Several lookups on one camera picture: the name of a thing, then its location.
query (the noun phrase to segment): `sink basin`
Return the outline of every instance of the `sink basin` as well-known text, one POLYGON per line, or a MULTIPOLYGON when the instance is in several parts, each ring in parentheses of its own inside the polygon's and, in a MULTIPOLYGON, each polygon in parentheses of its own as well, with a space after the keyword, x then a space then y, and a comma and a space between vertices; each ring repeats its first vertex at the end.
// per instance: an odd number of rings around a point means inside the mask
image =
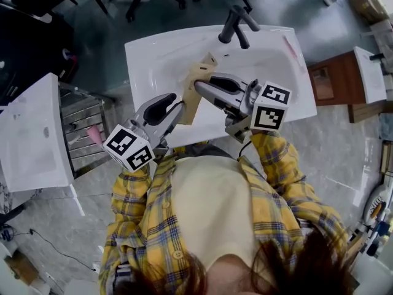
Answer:
MULTIPOLYGON (((241 26, 251 45, 246 50, 240 48, 236 36, 229 44, 218 40, 223 25, 180 29, 125 44, 135 110, 165 93, 176 93, 177 101, 181 100, 190 65, 210 52, 218 62, 216 72, 231 73, 246 82, 271 81, 291 89, 285 121, 315 116, 313 90, 295 31, 260 25, 259 32, 252 32, 241 26)), ((169 147, 226 136, 225 117, 202 98, 193 124, 177 125, 167 137, 169 147)))
POLYGON ((58 80, 49 73, 0 114, 0 161, 10 192, 70 185, 58 80))

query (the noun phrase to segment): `wire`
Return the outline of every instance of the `wire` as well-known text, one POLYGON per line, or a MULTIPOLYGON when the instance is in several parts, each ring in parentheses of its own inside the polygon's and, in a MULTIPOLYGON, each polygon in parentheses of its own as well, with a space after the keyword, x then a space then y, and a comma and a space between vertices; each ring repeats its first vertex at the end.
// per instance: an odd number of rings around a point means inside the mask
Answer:
POLYGON ((72 256, 68 256, 67 254, 61 253, 60 251, 58 251, 58 250, 56 249, 56 247, 53 245, 53 243, 51 243, 49 240, 46 240, 44 237, 42 237, 41 234, 40 234, 39 232, 37 232, 35 229, 30 229, 30 234, 31 234, 31 235, 33 234, 33 232, 36 233, 38 236, 40 236, 40 237, 41 237, 43 240, 45 240, 47 243, 49 243, 49 244, 53 247, 53 249, 56 250, 58 253, 60 253, 62 256, 67 257, 67 258, 71 258, 71 259, 73 259, 73 260, 79 262, 80 264, 82 264, 83 266, 85 266, 86 268, 88 268, 88 269, 91 270, 91 271, 94 271, 94 272, 96 271, 96 269, 92 269, 91 267, 89 267, 88 265, 84 264, 83 262, 80 262, 78 259, 76 259, 76 258, 74 258, 74 257, 72 257, 72 256))
POLYGON ((57 287, 58 287, 58 288, 60 289, 60 291, 64 294, 63 289, 59 286, 59 284, 57 284, 57 282, 55 281, 55 279, 51 278, 51 280, 52 280, 53 282, 55 282, 55 284, 57 285, 57 287))
POLYGON ((250 145, 251 144, 251 141, 248 141, 247 143, 246 143, 246 145, 245 146, 243 146, 242 148, 241 148, 241 150, 240 150, 240 152, 239 152, 239 156, 238 157, 241 157, 241 153, 244 151, 244 149, 246 148, 246 147, 248 147, 248 145, 250 145))
POLYGON ((74 257, 72 257, 72 256, 68 256, 67 254, 64 254, 64 253, 61 253, 60 251, 58 251, 57 248, 53 245, 53 243, 51 243, 49 240, 46 240, 44 237, 42 237, 42 235, 41 235, 39 232, 37 232, 35 229, 30 229, 28 233, 19 233, 19 234, 16 234, 16 230, 15 230, 11 225, 8 225, 8 224, 3 224, 3 225, 1 225, 1 226, 0 226, 0 230, 2 230, 2 229, 10 229, 10 230, 12 230, 12 234, 10 235, 9 240, 8 240, 9 242, 10 242, 15 236, 18 236, 18 235, 32 235, 33 233, 36 233, 38 236, 41 237, 41 239, 43 239, 43 240, 45 240, 47 243, 49 243, 49 244, 53 247, 53 249, 56 250, 58 253, 60 253, 62 256, 67 257, 67 258, 71 258, 71 259, 73 259, 73 260, 79 262, 80 264, 82 264, 83 266, 85 266, 86 268, 88 268, 89 270, 96 272, 96 269, 92 269, 91 267, 89 267, 88 265, 84 264, 83 262, 80 262, 78 259, 76 259, 76 258, 74 258, 74 257))

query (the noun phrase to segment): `cardboard box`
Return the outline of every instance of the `cardboard box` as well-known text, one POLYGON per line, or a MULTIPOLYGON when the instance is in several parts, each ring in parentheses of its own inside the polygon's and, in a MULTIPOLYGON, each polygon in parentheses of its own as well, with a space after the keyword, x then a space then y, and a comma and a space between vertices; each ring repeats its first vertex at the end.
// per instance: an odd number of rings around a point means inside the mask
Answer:
POLYGON ((30 260, 18 250, 12 258, 6 257, 5 262, 15 272, 15 278, 28 286, 39 276, 37 269, 31 264, 30 260))
POLYGON ((349 0, 352 8, 369 24, 374 24, 389 18, 379 0, 349 0))

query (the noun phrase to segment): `white undershirt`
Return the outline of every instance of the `white undershirt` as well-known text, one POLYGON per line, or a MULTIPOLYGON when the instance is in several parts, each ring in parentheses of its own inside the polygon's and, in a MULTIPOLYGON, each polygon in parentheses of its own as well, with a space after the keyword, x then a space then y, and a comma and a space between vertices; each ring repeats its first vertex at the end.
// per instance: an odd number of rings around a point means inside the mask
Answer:
POLYGON ((239 162, 210 155, 177 160, 172 205, 187 251, 206 270, 226 254, 251 267, 257 244, 250 188, 239 162))

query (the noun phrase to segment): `yellow plaid shirt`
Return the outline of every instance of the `yellow plaid shirt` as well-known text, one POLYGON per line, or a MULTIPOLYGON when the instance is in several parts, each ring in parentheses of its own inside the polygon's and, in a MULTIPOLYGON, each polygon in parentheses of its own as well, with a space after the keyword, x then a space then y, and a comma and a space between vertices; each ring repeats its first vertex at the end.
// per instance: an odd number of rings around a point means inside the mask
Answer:
MULTIPOLYGON (((340 216, 321 203, 306 183, 296 149, 274 133, 259 133, 251 140, 267 174, 267 179, 263 178, 247 158, 238 159, 250 185, 256 239, 262 243, 275 240, 283 251, 298 250, 303 246, 298 223, 302 219, 332 239, 341 239, 343 245, 346 236, 340 216)), ((171 206, 170 177, 176 169, 175 160, 174 156, 165 157, 153 180, 148 165, 135 173, 124 171, 117 178, 112 195, 115 222, 108 226, 99 274, 101 295, 112 294, 118 266, 124 263, 130 264, 131 272, 144 272, 147 264, 159 268, 161 276, 157 278, 166 279, 171 293, 185 278, 187 246, 171 206)))

